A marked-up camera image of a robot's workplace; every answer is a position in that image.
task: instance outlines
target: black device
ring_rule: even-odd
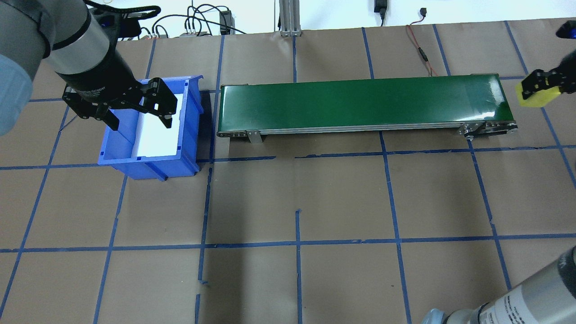
[[[235,34],[236,32],[228,27],[234,28],[234,17],[232,17],[232,11],[224,10],[220,14],[220,24],[226,25],[220,26],[220,35],[231,35]]]
[[[382,18],[382,24],[384,24],[384,17],[386,16],[387,9],[388,9],[388,0],[374,0],[374,12],[380,13],[380,18]]]

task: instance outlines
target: gray robot arm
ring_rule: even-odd
[[[99,8],[89,10],[83,0],[0,0],[0,135],[14,126],[30,99],[43,58],[67,82],[62,99],[81,118],[117,130],[119,120],[110,109],[135,109],[171,127],[173,93],[160,78],[138,82],[116,51],[118,33],[103,30],[107,18],[117,24],[129,9]]]

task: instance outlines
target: white paper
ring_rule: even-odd
[[[174,94],[178,103],[176,113],[172,115],[172,128],[167,129],[160,119],[152,114],[140,113],[136,127],[136,141],[132,157],[137,156],[174,156],[178,149],[178,132],[180,128],[180,111],[183,94]]]

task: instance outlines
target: white wall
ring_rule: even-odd
[[[202,3],[230,7],[236,28],[246,33],[272,32],[278,22],[278,0],[217,0]],[[160,16],[185,14],[191,1],[186,0],[113,0],[111,6],[135,7],[159,5]],[[426,7],[423,23],[523,20],[576,17],[576,0],[388,0],[386,26],[405,25],[418,20],[418,11]],[[374,0],[300,0],[302,29],[339,29],[380,26],[380,15],[373,13]],[[206,13],[208,20],[218,22],[216,12]],[[155,18],[141,21],[150,28]],[[183,17],[170,17],[160,22],[174,37],[184,33]],[[218,26],[213,27],[216,34]]]

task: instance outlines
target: yellow sponge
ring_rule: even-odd
[[[523,107],[544,107],[559,95],[560,88],[555,86],[550,89],[538,91],[524,100],[524,98],[522,98],[522,82],[516,85],[516,96],[518,97],[518,102]]]

